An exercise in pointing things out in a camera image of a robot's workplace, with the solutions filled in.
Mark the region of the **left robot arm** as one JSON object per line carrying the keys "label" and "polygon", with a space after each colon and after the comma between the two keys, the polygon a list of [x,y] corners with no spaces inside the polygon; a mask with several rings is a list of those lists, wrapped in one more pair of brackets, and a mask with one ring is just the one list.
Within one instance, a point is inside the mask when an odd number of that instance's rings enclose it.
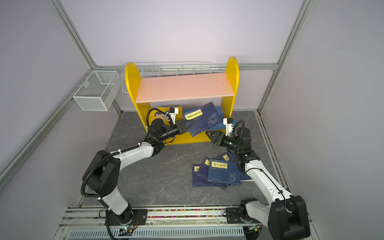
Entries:
{"label": "left robot arm", "polygon": [[158,112],[166,117],[146,118],[147,134],[138,144],[115,152],[98,151],[82,177],[81,195],[85,198],[96,198],[105,208],[106,217],[113,216],[119,225],[128,225],[133,221],[132,206],[122,196],[117,185],[119,174],[125,167],[157,155],[165,146],[168,139],[173,140],[182,135],[195,124],[195,120],[176,120],[176,109],[163,112],[151,108],[147,115]]}

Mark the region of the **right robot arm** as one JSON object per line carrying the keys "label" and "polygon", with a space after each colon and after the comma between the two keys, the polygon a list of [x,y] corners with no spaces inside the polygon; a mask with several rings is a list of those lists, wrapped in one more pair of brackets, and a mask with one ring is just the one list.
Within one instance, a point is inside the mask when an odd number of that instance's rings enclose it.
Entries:
{"label": "right robot arm", "polygon": [[251,146],[251,133],[245,121],[224,119],[226,131],[209,130],[212,143],[235,155],[235,164],[259,187],[268,204],[254,198],[241,201],[242,219],[257,220],[269,229],[274,240],[301,240],[311,235],[307,206],[301,196],[293,196],[269,173]]}

